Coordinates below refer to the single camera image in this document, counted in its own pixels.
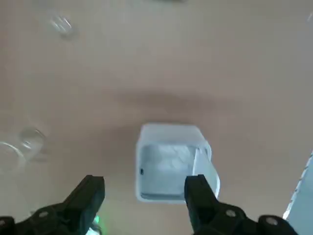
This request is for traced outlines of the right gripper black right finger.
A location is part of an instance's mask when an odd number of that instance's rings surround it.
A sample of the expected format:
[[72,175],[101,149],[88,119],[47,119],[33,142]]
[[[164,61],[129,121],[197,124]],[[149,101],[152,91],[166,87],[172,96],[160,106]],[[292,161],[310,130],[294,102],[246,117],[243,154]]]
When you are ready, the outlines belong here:
[[219,202],[203,175],[186,177],[184,197],[195,235],[297,235],[281,217],[254,221],[241,208]]

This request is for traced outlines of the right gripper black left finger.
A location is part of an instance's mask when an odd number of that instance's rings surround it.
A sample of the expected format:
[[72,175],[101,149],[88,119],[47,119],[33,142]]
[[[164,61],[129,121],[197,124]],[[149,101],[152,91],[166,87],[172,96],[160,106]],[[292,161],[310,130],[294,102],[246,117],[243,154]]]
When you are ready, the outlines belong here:
[[87,175],[61,203],[42,207],[21,222],[0,218],[2,235],[85,235],[105,199],[102,176]]

